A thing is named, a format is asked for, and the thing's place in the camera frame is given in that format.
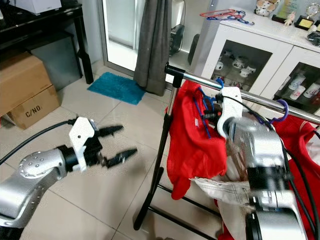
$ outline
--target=white shelf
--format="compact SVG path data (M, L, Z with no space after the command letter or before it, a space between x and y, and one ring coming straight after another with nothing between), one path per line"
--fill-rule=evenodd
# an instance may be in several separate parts
M232 9L242 10L237 7L233 7ZM221 21L220 24L320 53L320 47L312 45L312 43L307 40L308 31L297 28L293 24L291 26L285 26L280 22L272 21L268 17L259 16L246 10L243 11L246 13L244 20L254 22L254 25L244 24L239 21Z

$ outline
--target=tile floor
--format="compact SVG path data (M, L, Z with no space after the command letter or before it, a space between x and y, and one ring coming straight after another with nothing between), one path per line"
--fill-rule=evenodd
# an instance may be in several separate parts
M96 71L95 79L107 71L124 76L103 66ZM101 141L102 153L107 157L134 146L137 147L138 154L124 165L110 170L94 166L85 173L73 172L57 182L43 197L21 239L204 239L151 212L147 213L139 231L133 229L133 221L150 187L170 92L166 91L163 97L146 93L141 102L134 106L87 91L87 88L88 85L82 78L59 91L61 107L26 130L2 121L0 158L31 135L55 123L74 118L76 114L93 119L98 126L122 124L125 127L121 133ZM30 142L0 167L0 181L10 176L26 155L63 144L70 146L69 130L70 126L61 126ZM164 167L168 151L167 144L162 160ZM161 183L172 187L166 171ZM195 185L191 186L187 196L215 209L213 201ZM157 190L152 204L213 237L221 230L219 218L183 200L174 201L161 189Z

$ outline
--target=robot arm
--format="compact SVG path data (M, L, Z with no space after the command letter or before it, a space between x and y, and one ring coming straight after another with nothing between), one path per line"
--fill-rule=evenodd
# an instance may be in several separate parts
M123 163L137 152L130 149L106 159L98 137L113 135L122 126L97 129L93 121L78 117L70 131L72 147L59 146L26 156L12 176L0 184L0 239L19 239L46 190L68 172L100 164L107 168Z
M220 94L222 97L216 98L223 99L223 104L217 130L243 152L250 185L249 202L255 207L255 211L246 216L247 239L306 240L296 198L289 188L280 137L259 122L242 117L241 104L223 98L239 100L238 88L225 87ZM228 112L224 112L225 100Z

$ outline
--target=clothes rack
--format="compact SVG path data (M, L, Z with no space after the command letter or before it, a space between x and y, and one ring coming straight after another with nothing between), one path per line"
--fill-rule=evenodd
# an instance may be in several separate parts
M135 230L139 230L145 217L146 217L146 214L147 214L147 211L150 210L176 224L178 224L179 226L183 227L183 228L186 228L200 236L202 236L203 238L205 239L209 239L209 240L215 240L214 237L212 236L209 236L201 231L199 231L198 229L196 229L195 227L175 218L174 216L172 215L169 215L165 212L163 212L161 209L157 208L157 207L154 207L151 205L151 202L152 202L152 199L156 193L156 190L157 188L161 188L163 190L165 190L166 192L168 193L171 193L172 190L161 185L160 184L160 179L162 177L162 174L164 172L164 168L163 167L160 167L161 165L161 160L162 160L162 157L163 157L163 153L164 153L164 149L165 149L165 145L166 145L166 141L167 141L167 137L168 137L168 133L169 133L169 129L170 129L170 126L171 126L171 123L173 121L173 114L172 114L172 110L173 110L173 107L174 107L174 103L175 103L175 99L176 99L176 96L178 94L178 91L179 91L179 88L181 86L181 83L182 83L182 79L185 79L185 80L189 80L189 81L192 81L192 82L195 82L195 83L198 83L200 85L203 85L203 86L206 86L206 87L209 87L211 89L214 89L214 90L220 90L222 87L221 85L218 83L218 82L215 82L215 81L211 81L211 80L208 80L208 79L205 79L205 78L202 78L202 77L199 77L199 76L196 76L192 73L188 73L186 72L185 70L183 69L180 69L180 68L177 68L177 67L174 67L174 66L171 66L169 65L168 63L166 64L165 66L165 72L167 74L170 74L172 76L174 76L174 79L173 79L173 83L172 83L172 91L171 91L171 96L170 96L170 101L169 101L169 104L168 104L168 108L167 108L167 111L166 111L166 114L164 116L164 122L163 122L163 127L162 127L162 134L161 134L161 139L160 139L160 144L159 144L159 149L158 149L158 154L157 154L157 157L156 157L156 161L155 161L155 166L154 166L154 171L153 171L153 176L152 176L152 182L151 182L151 186L150 186L150 190L145 198L145 201L141 207L141 210L133 224L133 228ZM274 100L270 100L270 99L267 99L265 97L261 97L261 96L258 96L258 95L255 95L253 93L250 93L250 92L246 92L246 91L243 91L241 90L241 97L242 99L244 100L247 100L247 101L250 101L250 102L253 102L253 103L256 103L256 104L259 104L259 105L262 105L264 107L267 107L269 109L272 109L272 110L275 110L279 113L284 113L285 112L285 107L280 104L279 102L277 101L274 101ZM316 124L316 125L320 125L320 116L316 116L314 114L311 114L311 113L307 113L307 112L304 112L298 108L294 108L294 107L289 107L289 110L288 110L289 114L290 115L293 115L293 116L296 116L298 118L301 118L301 119L304 119L310 123L313 123L313 124ZM218 213L218 212L215 212L213 211L212 209L206 207L206 206L203 206L187 197L183 197L182 198L183 200L215 215L215 216L218 216L218 217L221 217L221 215Z

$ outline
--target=blue bath mat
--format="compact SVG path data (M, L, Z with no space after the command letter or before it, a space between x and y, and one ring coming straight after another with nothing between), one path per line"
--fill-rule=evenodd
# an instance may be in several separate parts
M133 105L137 105L145 94L134 80L110 72L102 74L88 90Z

